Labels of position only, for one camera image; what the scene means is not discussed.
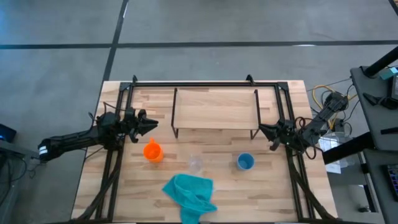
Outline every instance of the orange cup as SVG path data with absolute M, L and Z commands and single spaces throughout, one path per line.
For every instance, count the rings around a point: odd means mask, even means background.
M 160 162 L 163 160 L 163 150 L 153 138 L 150 139 L 149 144 L 144 148 L 144 157 L 149 162 Z

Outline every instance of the electronic device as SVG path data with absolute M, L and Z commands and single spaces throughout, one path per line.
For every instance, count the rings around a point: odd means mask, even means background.
M 398 101 L 398 79 L 396 75 L 389 79 L 388 97 Z
M 16 134 L 17 131 L 15 131 L 14 129 L 0 124 L 0 140 L 12 142 Z
M 398 202 L 398 164 L 385 165 L 382 168 L 387 177 L 393 197 Z

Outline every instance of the black metal frame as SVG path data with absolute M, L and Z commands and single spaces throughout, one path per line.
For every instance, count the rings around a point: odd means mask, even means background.
M 290 99 L 290 93 L 289 93 L 289 87 L 287 82 L 254 82 L 252 77 L 248 75 L 246 81 L 243 82 L 137 82 L 137 78 L 134 76 L 132 82 L 122 82 L 119 87 L 119 95 L 118 95 L 118 100 L 116 103 L 116 114 L 120 113 L 120 107 L 121 107 L 121 102 L 123 99 L 123 94 L 125 90 L 129 90 L 129 95 L 127 96 L 127 102 L 126 102 L 126 109 L 131 106 L 132 103 L 132 94 L 133 94 L 133 89 L 135 87 L 175 87 L 174 89 L 174 105 L 173 105 L 173 114 L 175 110 L 175 97 L 177 93 L 177 88 L 176 87 L 183 87 L 183 86 L 191 86 L 191 87 L 198 87 L 198 86 L 203 86 L 203 87 L 209 87 L 209 86 L 236 86 L 236 87 L 245 87 L 245 86 L 254 86 L 254 87 L 273 87 L 275 90 L 275 95 L 276 95 L 276 100 L 277 100 L 277 106 L 278 106 L 278 112 L 280 118 L 285 118 L 284 116 L 284 108 L 282 104 L 282 98 L 280 95 L 280 92 L 283 91 L 285 93 L 285 98 L 286 98 L 286 103 L 287 103 L 287 110 L 289 112 L 289 119 L 294 120 L 294 113 L 293 113 L 293 106 L 292 102 Z M 259 98 L 258 98 L 258 90 L 254 91 L 256 95 L 256 104 L 257 104 L 257 118 L 259 122 L 261 123 L 261 115 L 259 111 Z M 178 136 L 178 129 L 174 130 L 174 134 Z M 119 175 L 120 175 L 120 170 L 121 170 L 121 161 L 123 158 L 123 150 L 124 146 L 121 146 L 121 149 L 118 151 L 118 155 L 116 158 L 116 163 L 114 166 L 114 169 L 112 173 L 109 175 L 110 172 L 110 165 L 112 161 L 112 155 L 113 151 L 108 151 L 106 155 L 106 161 L 105 161 L 105 167 L 104 167 L 104 172 L 103 172 L 103 181 L 101 183 L 101 190 L 98 193 L 98 195 L 95 197 L 91 205 L 86 209 L 86 212 L 89 211 L 88 213 L 84 213 L 85 216 L 82 218 L 78 218 L 77 220 L 70 220 L 72 223 L 106 223 L 106 222 L 112 222 L 113 221 L 113 215 L 114 215 L 114 207 L 116 203 L 116 194 L 118 190 L 118 182 L 119 182 Z M 286 149 L 286 155 L 287 155 L 287 162 L 288 163 L 293 163 L 293 156 L 292 156 L 292 151 Z M 305 171 L 305 166 L 304 166 L 304 160 L 302 155 L 297 156 L 298 159 L 298 165 L 300 169 L 300 175 L 303 178 L 303 181 L 308 185 L 308 179 L 307 179 L 307 173 Z M 292 183 L 292 191 L 293 191 L 293 196 L 294 196 L 294 203 L 295 203 L 295 209 L 296 209 L 296 214 L 297 214 L 297 219 L 298 221 L 302 220 L 303 217 L 303 211 L 300 203 L 300 194 L 299 194 L 299 189 L 297 187 L 297 183 L 293 178 L 291 167 L 289 166 L 289 172 L 290 172 L 290 181 Z M 102 211 L 103 211 L 103 199 L 112 185 L 112 191 L 111 191 L 111 197 L 109 200 L 109 208 L 108 208 L 108 214 L 106 218 L 102 217 Z M 314 219 L 314 212 L 313 212 L 313 206 L 311 205 L 310 201 L 307 199 L 307 208 L 308 208 L 308 214 L 310 219 Z M 96 210 L 95 214 L 95 219 L 89 220 L 93 212 Z
M 173 110 L 172 110 L 172 129 L 173 129 L 173 133 L 175 138 L 178 138 L 178 131 L 179 129 L 174 127 L 174 115 L 175 115 L 175 100 L 177 98 L 177 88 L 174 88 L 174 96 L 173 96 Z M 259 102 L 259 93 L 258 90 L 254 90 L 254 96 L 256 97 L 256 112 L 257 112 L 257 122 L 258 125 L 261 124 L 261 112 L 260 112 L 260 102 Z M 256 132 L 253 134 L 253 130 L 250 130 L 250 139 L 254 139 L 254 137 L 256 137 L 257 133 L 260 131 L 259 128 L 257 128 Z
M 131 83 L 130 82 L 120 83 L 118 100 L 116 102 L 116 109 L 115 109 L 116 115 L 118 116 L 120 115 L 122 100 L 126 90 L 128 90 L 126 109 L 128 109 L 131 106 L 132 94 L 135 83 L 136 79 L 133 79 L 133 82 Z M 107 151 L 104 171 L 103 171 L 103 178 L 101 181 L 101 188 L 98 194 L 96 195 L 92 203 L 83 212 L 83 214 L 81 214 L 77 219 L 70 220 L 69 221 L 70 223 L 109 223 L 113 221 L 114 207 L 116 204 L 116 195 L 118 191 L 119 176 L 120 176 L 121 163 L 124 151 L 124 141 L 125 141 L 125 136 L 122 136 L 121 145 L 119 150 L 117 150 L 116 162 L 112 172 L 111 172 L 111 163 L 114 151 L 111 150 Z M 111 188 L 109 207 L 108 207 L 108 212 L 106 214 L 106 218 L 103 218 L 104 197 L 109 188 Z M 90 220 L 94 212 L 95 212 L 95 219 Z

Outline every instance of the blue cup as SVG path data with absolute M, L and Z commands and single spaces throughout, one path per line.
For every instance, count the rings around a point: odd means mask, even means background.
M 238 156 L 238 161 L 236 161 L 238 169 L 249 170 L 254 167 L 254 157 L 247 152 L 244 152 Z

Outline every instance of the desk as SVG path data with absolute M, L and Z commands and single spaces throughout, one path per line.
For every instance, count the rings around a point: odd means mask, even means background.
M 324 153 L 326 164 L 356 154 L 366 148 L 375 147 L 377 150 L 398 151 L 397 135 L 380 133 L 382 129 L 398 126 L 397 110 L 389 110 L 381 105 L 372 106 L 363 96 L 363 93 L 380 97 L 387 96 L 388 81 L 379 77 L 368 78 L 363 74 L 361 68 L 352 68 L 351 78 L 369 126 L 369 132 Z
M 97 115 L 104 113 L 104 101 L 116 104 L 119 85 L 120 82 L 104 82 Z M 269 87 L 185 88 L 211 93 L 253 93 L 258 89 L 261 122 L 274 124 L 279 119 L 275 91 Z M 312 114 L 304 82 L 289 81 L 289 90 L 295 115 L 310 118 Z M 174 87 L 134 88 L 133 108 L 146 109 L 148 118 L 158 120 L 159 126 L 139 137 L 137 144 L 126 140 L 113 221 L 180 222 L 179 206 L 161 189 L 173 175 L 190 173 L 188 161 L 191 155 L 203 160 L 201 176 L 214 180 L 211 201 L 218 211 L 202 216 L 202 222 L 297 221 L 284 146 L 272 152 L 264 135 L 259 133 L 250 140 L 245 130 L 181 129 L 176 139 L 170 125 L 173 95 Z M 164 150 L 164 160 L 159 164 L 148 163 L 142 155 L 150 138 Z M 97 148 L 91 147 L 87 153 Z M 252 170 L 236 169 L 236 158 L 241 152 L 254 155 L 256 165 Z M 106 151 L 102 150 L 85 162 L 72 218 L 78 217 L 98 193 L 105 157 Z M 329 213 L 337 217 L 322 155 L 318 154 L 313 161 L 305 158 L 305 167 L 315 196 Z M 303 193 L 300 197 L 305 208 Z
M 366 159 L 366 167 L 374 183 L 374 191 L 379 200 L 384 221 L 386 224 L 397 223 L 398 202 L 394 200 L 382 166 L 398 164 L 398 153 L 365 149 L 363 154 Z

